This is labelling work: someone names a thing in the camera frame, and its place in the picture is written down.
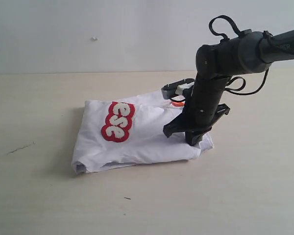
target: tabletop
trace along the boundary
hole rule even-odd
[[[230,114],[195,160],[73,172],[85,100],[194,76],[0,75],[0,235],[294,235],[294,69],[272,69],[255,95],[224,93]],[[262,76],[246,75],[246,91]]]

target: red printed logo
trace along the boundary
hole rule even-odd
[[[106,141],[124,142],[129,137],[135,107],[133,104],[112,102],[101,134]]]

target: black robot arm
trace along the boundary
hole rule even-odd
[[[229,39],[224,33],[217,33],[212,28],[218,19],[227,20],[237,38]],[[197,75],[195,80],[186,79],[166,85],[162,88],[165,99],[178,94],[185,97],[182,113],[164,126],[163,132],[170,137],[176,132],[185,132],[185,139],[189,145],[196,145],[205,133],[230,108],[226,104],[219,104],[224,91],[238,95],[255,94],[265,84],[269,67],[275,61],[294,59],[294,30],[272,36],[268,31],[252,32],[251,29],[240,31],[228,16],[218,16],[209,23],[210,31],[223,39],[216,45],[203,45],[196,53]],[[265,71],[263,83],[254,92],[238,93],[245,87],[245,80],[235,75],[261,73]],[[238,89],[227,88],[237,79],[243,80]]]

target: white wall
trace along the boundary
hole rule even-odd
[[[294,29],[294,0],[0,0],[0,73],[194,70],[220,14],[241,30]]]

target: white cloth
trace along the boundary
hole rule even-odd
[[[73,153],[72,167],[79,174],[136,164],[190,160],[213,148],[209,134],[197,146],[184,133],[167,138],[163,126],[181,113],[161,92],[114,102],[88,100]]]

